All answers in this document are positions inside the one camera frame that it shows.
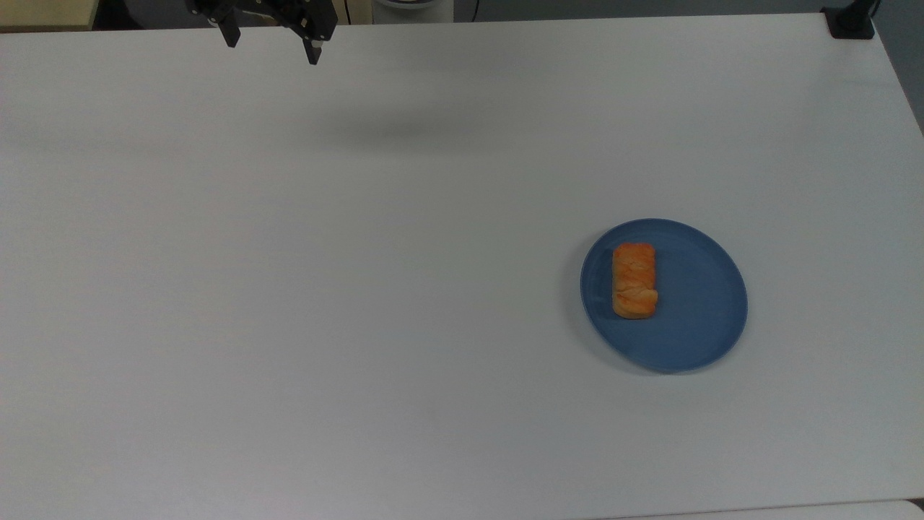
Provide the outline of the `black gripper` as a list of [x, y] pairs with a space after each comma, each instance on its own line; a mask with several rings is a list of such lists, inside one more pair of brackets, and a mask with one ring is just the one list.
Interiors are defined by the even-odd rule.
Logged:
[[302, 38], [310, 65], [317, 65], [321, 46], [338, 25], [331, 1], [187, 1], [186, 9], [214, 23], [229, 48], [235, 48], [240, 40], [240, 26], [235, 19], [238, 12], [270, 17]]

